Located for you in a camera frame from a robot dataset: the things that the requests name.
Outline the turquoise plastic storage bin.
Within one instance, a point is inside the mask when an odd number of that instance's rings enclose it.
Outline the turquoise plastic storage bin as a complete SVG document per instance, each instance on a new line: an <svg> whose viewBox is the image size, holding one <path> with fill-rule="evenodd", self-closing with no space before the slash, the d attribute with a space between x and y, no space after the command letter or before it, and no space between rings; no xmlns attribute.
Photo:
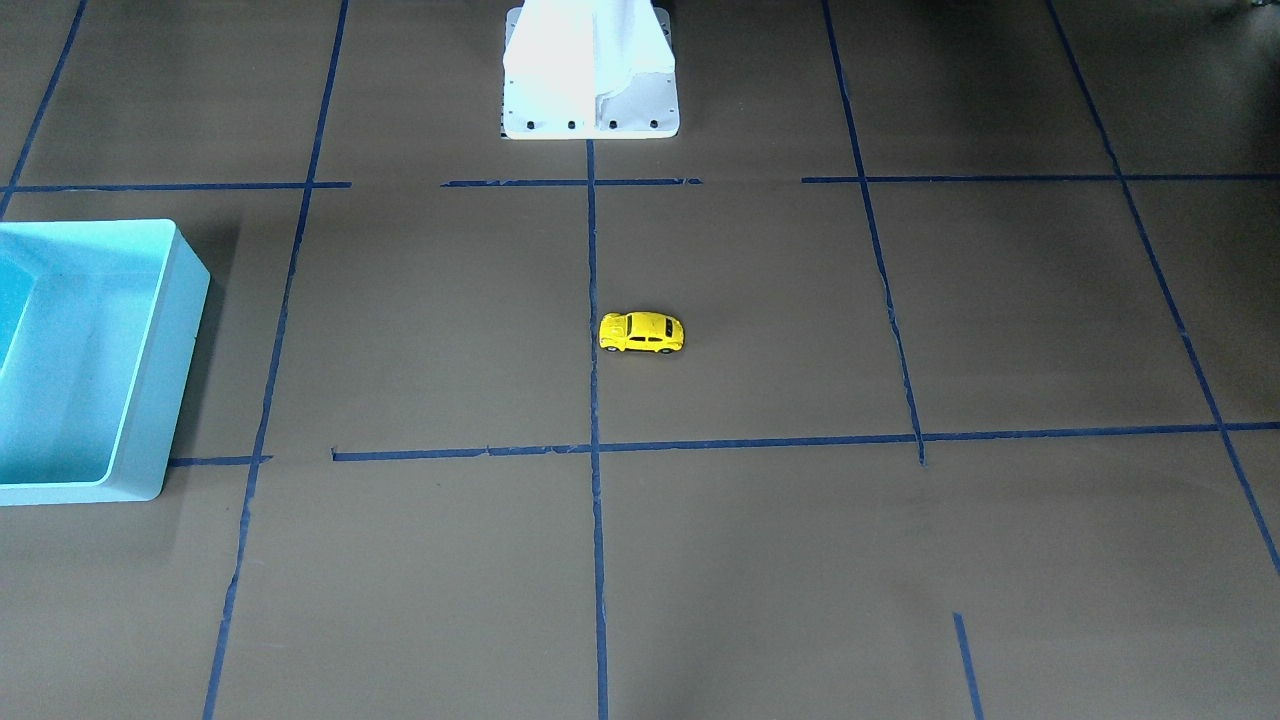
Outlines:
<svg viewBox="0 0 1280 720"><path fill-rule="evenodd" d="M169 219L3 224L3 506L161 493L209 286Z"/></svg>

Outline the yellow beetle toy car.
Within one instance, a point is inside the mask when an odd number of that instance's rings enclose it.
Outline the yellow beetle toy car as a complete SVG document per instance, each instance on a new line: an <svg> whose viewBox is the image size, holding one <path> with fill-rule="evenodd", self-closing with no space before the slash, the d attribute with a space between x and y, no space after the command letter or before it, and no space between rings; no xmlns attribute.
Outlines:
<svg viewBox="0 0 1280 720"><path fill-rule="evenodd" d="M664 313L608 313L600 319L596 343L607 352L675 354L684 348L685 331Z"/></svg>

